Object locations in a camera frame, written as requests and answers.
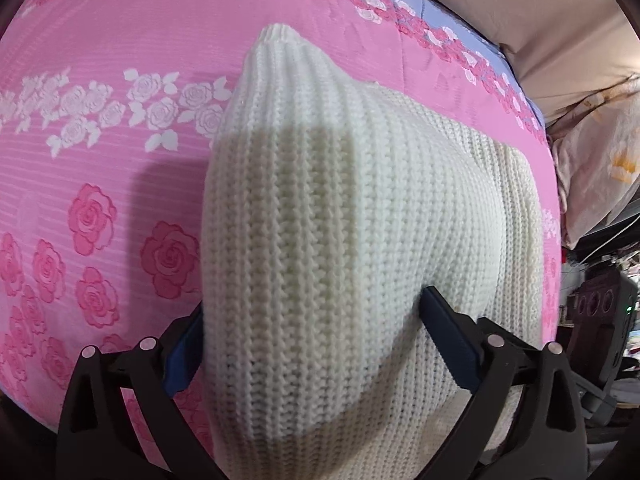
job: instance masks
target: white rose print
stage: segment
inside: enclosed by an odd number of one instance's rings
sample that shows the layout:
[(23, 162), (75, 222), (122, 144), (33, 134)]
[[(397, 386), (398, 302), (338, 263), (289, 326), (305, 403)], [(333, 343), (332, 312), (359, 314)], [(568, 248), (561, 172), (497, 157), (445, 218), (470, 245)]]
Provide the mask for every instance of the white rose print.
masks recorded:
[(60, 139), (63, 148), (70, 148), (84, 140), (86, 123), (86, 117), (75, 117), (62, 127)]
[(111, 101), (102, 109), (100, 115), (98, 115), (98, 124), (100, 124), (101, 128), (118, 126), (124, 116), (125, 110), (126, 107), (124, 104), (117, 101)]
[(0, 120), (7, 122), (14, 116), (17, 105), (14, 103), (15, 93), (5, 91), (0, 94)]
[(51, 121), (60, 117), (60, 113), (55, 109), (60, 102), (60, 94), (57, 90), (46, 94), (40, 101), (40, 115), (42, 116), (42, 129), (49, 126)]
[(131, 110), (131, 117), (129, 118), (129, 126), (136, 126), (145, 120), (146, 110), (142, 107), (142, 103), (138, 101), (131, 101), (129, 103), (129, 109)]
[(82, 113), (87, 115), (102, 110), (112, 92), (113, 88), (109, 85), (98, 85), (97, 82), (91, 81), (89, 83), (89, 91), (84, 98), (84, 102), (82, 102)]
[(33, 93), (26, 99), (26, 101), (18, 102), (16, 115), (20, 115), (25, 118), (26, 116), (31, 115), (33, 111), (38, 108), (39, 104), (40, 96), (36, 93)]
[(178, 102), (181, 106), (189, 108), (189, 110), (183, 111), (178, 116), (178, 122), (193, 121), (196, 118), (197, 110), (209, 103), (212, 98), (216, 101), (228, 101), (231, 99), (232, 92), (225, 86), (226, 76), (216, 79), (213, 85), (209, 83), (188, 83), (185, 85)]
[(56, 158), (62, 148), (71, 148), (85, 139), (86, 146), (92, 147), (100, 138), (100, 133), (95, 121), (89, 121), (83, 116), (73, 117), (62, 127), (60, 136), (53, 135), (47, 139), (47, 146), (51, 149), (51, 157)]
[(25, 76), (22, 78), (22, 91), (18, 96), (18, 101), (25, 101), (36, 90), (39, 90), (42, 86), (42, 80), (44, 74), (37, 76)]
[(449, 27), (442, 27), (442, 30), (451, 41), (458, 39), (458, 37), (456, 36), (456, 33), (453, 32), (453, 30), (451, 30)]
[(20, 134), (22, 132), (26, 132), (29, 129), (30, 126), (31, 126), (31, 116), (26, 116), (15, 127), (15, 133), (16, 134)]
[(380, 9), (380, 10), (386, 10), (386, 5), (380, 0), (364, 0), (364, 1), (367, 2), (371, 7), (376, 7), (377, 9)]
[(60, 74), (53, 75), (46, 79), (40, 89), (40, 115), (42, 117), (42, 129), (49, 126), (51, 121), (60, 118), (60, 111), (56, 107), (60, 103), (59, 88), (69, 83), (68, 74), (71, 68), (65, 68)]
[(178, 114), (178, 105), (170, 97), (163, 97), (146, 109), (146, 127), (150, 130), (168, 128)]
[(226, 76), (222, 76), (213, 82), (213, 98), (217, 101), (228, 101), (231, 99), (232, 92), (225, 88)]
[(404, 2), (402, 0), (396, 0), (396, 4), (401, 9), (406, 10), (410, 15), (415, 16), (415, 10), (413, 10), (407, 2)]
[(213, 92), (209, 83), (188, 83), (182, 89), (178, 102), (180, 106), (197, 110), (213, 99)]
[(542, 231), (545, 238), (560, 241), (560, 221), (549, 209), (542, 210)]
[(178, 134), (173, 130), (165, 130), (162, 134), (152, 134), (145, 142), (145, 151), (153, 152), (162, 146), (170, 152), (178, 151)]
[(60, 99), (60, 117), (79, 115), (82, 113), (86, 92), (80, 85), (74, 86)]
[(162, 79), (160, 74), (143, 74), (138, 75), (135, 68), (129, 68), (124, 71), (124, 79), (133, 81), (133, 85), (127, 92), (127, 97), (131, 101), (144, 103), (149, 101), (162, 88)]
[(222, 118), (222, 108), (220, 105), (209, 105), (196, 111), (195, 122), (196, 131), (211, 139), (220, 126)]
[(361, 9), (360, 7), (356, 7), (356, 11), (360, 15), (360, 17), (364, 18), (365, 20), (368, 20), (370, 22), (374, 22), (377, 24), (382, 23), (382, 18), (380, 18), (380, 16), (378, 16), (371, 9)]

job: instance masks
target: beige cloth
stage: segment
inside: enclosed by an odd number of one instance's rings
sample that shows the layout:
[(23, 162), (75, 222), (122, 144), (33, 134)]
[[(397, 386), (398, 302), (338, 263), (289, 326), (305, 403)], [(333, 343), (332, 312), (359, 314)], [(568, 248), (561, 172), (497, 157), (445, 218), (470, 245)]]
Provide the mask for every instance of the beige cloth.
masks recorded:
[(640, 77), (598, 92), (551, 126), (563, 243), (610, 223), (640, 185)]
[(615, 0), (439, 0), (499, 44), (550, 124), (640, 72), (640, 41)]

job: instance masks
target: cable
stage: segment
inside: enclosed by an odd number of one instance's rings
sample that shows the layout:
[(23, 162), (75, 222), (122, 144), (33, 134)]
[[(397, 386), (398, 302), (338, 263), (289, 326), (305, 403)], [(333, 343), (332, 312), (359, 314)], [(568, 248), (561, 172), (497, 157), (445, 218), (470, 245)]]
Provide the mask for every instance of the cable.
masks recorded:
[(624, 231), (626, 231), (627, 229), (629, 229), (633, 224), (635, 224), (638, 219), (640, 219), (640, 213), (638, 213), (638, 215), (636, 216), (636, 219), (631, 222), (631, 224), (623, 227), (622, 229), (620, 229), (620, 231), (618, 231), (616, 234), (614, 234), (611, 238), (609, 238), (609, 240), (607, 240), (606, 242), (604, 242), (602, 245), (600, 245), (599, 247), (597, 247), (596, 249), (594, 249), (593, 251), (591, 251), (585, 258), (582, 259), (582, 261), (578, 264), (581, 265), (583, 264), (585, 261), (587, 261), (590, 256), (596, 252), (598, 252), (601, 248), (603, 248), (605, 245), (607, 245), (610, 241), (613, 240), (613, 238), (615, 238), (616, 236), (618, 236), (619, 234), (623, 233)]

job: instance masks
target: speaker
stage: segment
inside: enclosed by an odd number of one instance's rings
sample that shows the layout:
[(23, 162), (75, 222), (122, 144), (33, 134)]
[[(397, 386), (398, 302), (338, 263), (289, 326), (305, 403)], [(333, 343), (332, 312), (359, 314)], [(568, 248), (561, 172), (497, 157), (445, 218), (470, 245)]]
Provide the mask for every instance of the speaker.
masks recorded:
[(574, 293), (571, 368), (609, 393), (634, 323), (638, 288), (615, 267), (601, 270)]

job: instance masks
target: ribbed knit texture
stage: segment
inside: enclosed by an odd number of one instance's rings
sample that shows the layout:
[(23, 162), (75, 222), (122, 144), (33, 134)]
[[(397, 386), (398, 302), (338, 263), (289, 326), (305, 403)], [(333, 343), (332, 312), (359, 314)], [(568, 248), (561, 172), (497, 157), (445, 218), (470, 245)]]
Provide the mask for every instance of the ribbed knit texture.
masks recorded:
[(417, 295), (436, 285), (457, 310), (539, 344), (540, 224), (519, 152), (266, 28), (204, 198), (219, 466), (232, 480), (415, 477), (465, 399)]

